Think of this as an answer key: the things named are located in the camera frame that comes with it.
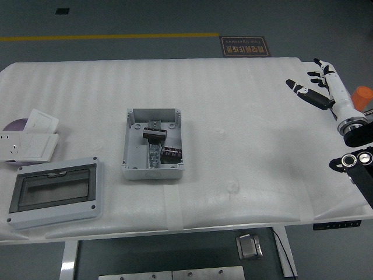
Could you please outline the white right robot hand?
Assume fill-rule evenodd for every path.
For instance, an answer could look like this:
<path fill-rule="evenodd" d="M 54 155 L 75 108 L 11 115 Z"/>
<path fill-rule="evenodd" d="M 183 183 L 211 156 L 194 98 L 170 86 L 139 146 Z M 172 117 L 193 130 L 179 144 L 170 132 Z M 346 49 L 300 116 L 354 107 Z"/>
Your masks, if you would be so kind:
<path fill-rule="evenodd" d="M 291 79 L 286 80 L 286 85 L 303 101 L 321 110 L 330 109 L 336 118 L 338 129 L 349 125 L 359 127 L 367 124 L 365 115 L 355 109 L 350 94 L 334 66 L 317 58 L 314 59 L 314 63 L 320 67 L 321 71 L 308 72 L 308 75 L 312 77 L 312 83 L 327 89 L 328 97 Z"/>

